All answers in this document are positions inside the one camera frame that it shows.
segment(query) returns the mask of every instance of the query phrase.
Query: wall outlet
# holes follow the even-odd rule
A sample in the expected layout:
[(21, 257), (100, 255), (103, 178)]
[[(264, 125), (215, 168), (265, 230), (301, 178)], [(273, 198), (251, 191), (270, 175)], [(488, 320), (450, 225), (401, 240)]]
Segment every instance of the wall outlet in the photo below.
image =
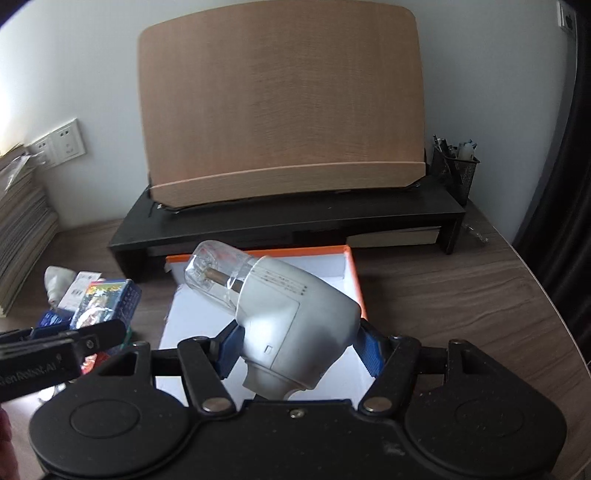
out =
[(40, 154), (40, 164), (45, 167), (49, 168), (54, 165), (57, 165), (57, 157), (56, 151), (53, 148), (53, 142), (51, 141), (51, 135), (46, 135), (45, 137), (40, 138), (36, 142), (33, 142), (31, 145), (27, 147), (27, 150), (31, 154)]
[(28, 149), (34, 154), (43, 152), (41, 162), (44, 168), (55, 167), (86, 153), (76, 119), (34, 141)]
[(50, 136), (62, 162), (86, 153), (76, 119), (50, 133)]
[(558, 12), (558, 26), (566, 33), (571, 35), (577, 34), (577, 15), (574, 9), (561, 0), (556, 2)]

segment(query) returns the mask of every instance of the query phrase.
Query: metal rod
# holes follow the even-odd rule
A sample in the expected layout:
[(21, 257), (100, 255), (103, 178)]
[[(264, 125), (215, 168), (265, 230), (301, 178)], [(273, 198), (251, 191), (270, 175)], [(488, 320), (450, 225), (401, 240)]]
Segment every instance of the metal rod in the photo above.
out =
[(203, 274), (205, 275), (205, 278), (208, 278), (214, 281), (215, 283), (223, 285), (224, 287), (229, 288), (235, 291), (236, 293), (240, 293), (240, 291), (242, 290), (243, 282), (241, 280), (234, 280), (232, 285), (229, 285), (231, 277), (223, 272), (220, 272), (219, 270), (216, 270), (215, 268), (207, 267), (203, 271)]

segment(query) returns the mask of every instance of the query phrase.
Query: stack of books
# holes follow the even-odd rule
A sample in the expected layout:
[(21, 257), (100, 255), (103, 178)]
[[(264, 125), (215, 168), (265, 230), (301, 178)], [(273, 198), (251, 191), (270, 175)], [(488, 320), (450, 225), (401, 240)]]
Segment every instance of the stack of books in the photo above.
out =
[(0, 166), (4, 163), (0, 170), (0, 317), (6, 316), (33, 265), (58, 230), (57, 214), (48, 205), (42, 188), (34, 183), (28, 156), (16, 156), (10, 162), (3, 159), (0, 158)]

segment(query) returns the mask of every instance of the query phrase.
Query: black mesh pen holder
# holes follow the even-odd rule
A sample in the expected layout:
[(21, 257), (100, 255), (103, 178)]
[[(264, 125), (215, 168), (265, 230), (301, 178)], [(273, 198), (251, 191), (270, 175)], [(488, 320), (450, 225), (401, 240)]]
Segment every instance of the black mesh pen holder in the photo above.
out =
[(437, 147), (434, 147), (429, 175), (444, 185), (451, 196), (464, 207), (468, 202), (472, 179), (479, 163), (476, 157), (473, 160), (446, 157)]

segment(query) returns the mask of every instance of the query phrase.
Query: colorful package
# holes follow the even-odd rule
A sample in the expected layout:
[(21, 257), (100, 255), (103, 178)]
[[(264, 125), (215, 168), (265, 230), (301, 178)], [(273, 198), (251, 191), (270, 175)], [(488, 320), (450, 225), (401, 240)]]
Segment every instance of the colorful package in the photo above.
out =
[[(131, 319), (141, 298), (141, 290), (132, 280), (94, 281), (86, 289), (80, 306), (72, 317), (71, 329), (95, 325), (108, 320), (121, 320), (127, 327), (124, 345), (131, 337)], [(120, 347), (109, 350), (113, 354)]]

